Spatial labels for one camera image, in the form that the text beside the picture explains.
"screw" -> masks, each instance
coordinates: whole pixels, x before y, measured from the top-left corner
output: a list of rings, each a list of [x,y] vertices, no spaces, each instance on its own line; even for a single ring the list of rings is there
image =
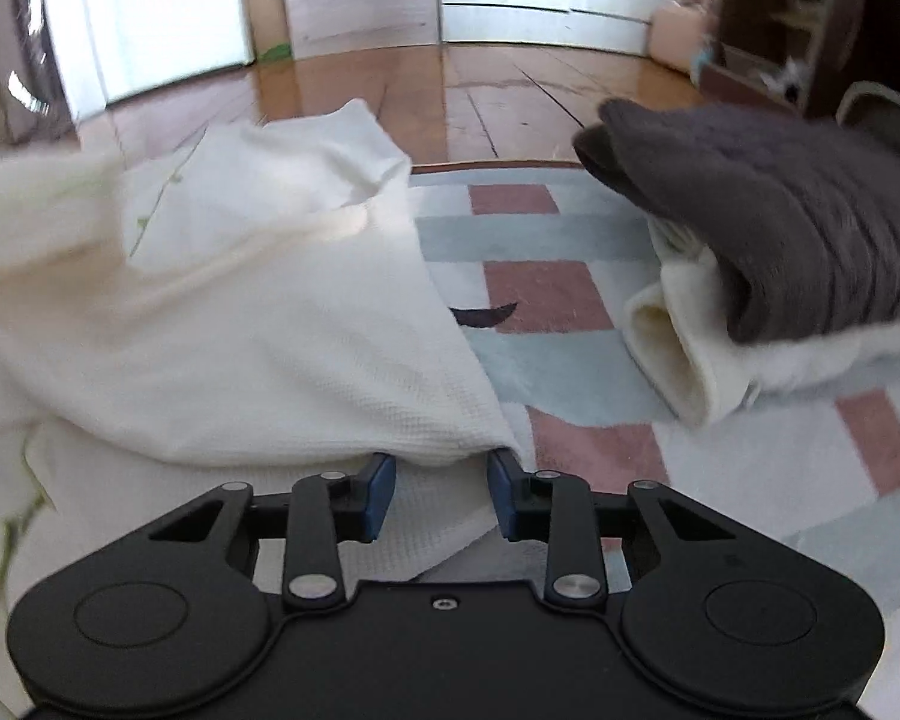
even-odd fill
[[[554,581],[554,591],[564,598],[589,598],[600,592],[600,583],[586,574],[565,574]]]
[[[326,598],[337,590],[337,580],[326,574],[302,574],[290,580],[290,592],[308,601]]]

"white cloth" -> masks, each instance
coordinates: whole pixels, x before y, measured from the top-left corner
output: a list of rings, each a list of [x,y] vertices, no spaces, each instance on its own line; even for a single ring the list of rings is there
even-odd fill
[[[691,427],[719,421],[759,392],[820,384],[858,362],[900,355],[900,322],[803,341],[730,341],[710,250],[664,258],[660,280],[626,303],[621,329],[637,365]]]
[[[515,441],[429,281],[409,161],[363,103],[211,129],[122,176],[123,247],[103,232],[106,162],[83,169],[77,186],[101,188],[79,215],[93,223],[0,271],[0,371],[44,413],[5,461],[25,456],[52,503],[10,562],[11,607],[221,482],[288,490],[378,450],[409,463],[379,541],[343,547],[348,579],[410,579],[493,526],[485,469],[461,460]],[[28,192],[68,196],[53,181]],[[265,554],[265,584],[278,562]],[[5,653],[0,699],[25,708]]]

